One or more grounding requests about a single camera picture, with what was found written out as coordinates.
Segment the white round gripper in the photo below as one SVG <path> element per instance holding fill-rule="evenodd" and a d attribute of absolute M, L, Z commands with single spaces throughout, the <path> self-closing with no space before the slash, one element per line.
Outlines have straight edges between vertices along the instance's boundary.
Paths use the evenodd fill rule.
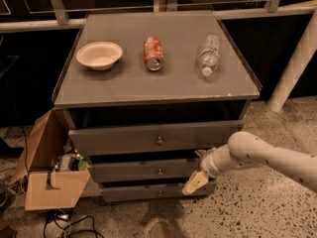
<path fill-rule="evenodd" d="M 195 150 L 194 153 L 200 158 L 200 170 L 195 171 L 189 178 L 188 182 L 184 185 L 182 193 L 190 195 L 200 187 L 208 183 L 209 177 L 215 179 L 220 173 L 215 165 L 213 153 L 215 148 L 209 150 Z"/>

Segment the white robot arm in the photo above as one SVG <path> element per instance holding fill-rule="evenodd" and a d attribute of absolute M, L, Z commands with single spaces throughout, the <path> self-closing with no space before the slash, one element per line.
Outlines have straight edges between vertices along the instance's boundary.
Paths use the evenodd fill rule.
<path fill-rule="evenodd" d="M 196 150 L 200 157 L 195 171 L 182 189 L 190 195 L 209 179 L 231 170 L 242 170 L 257 164 L 266 165 L 299 184 L 317 191 L 317 156 L 276 147 L 249 132 L 234 133 L 226 145 Z"/>

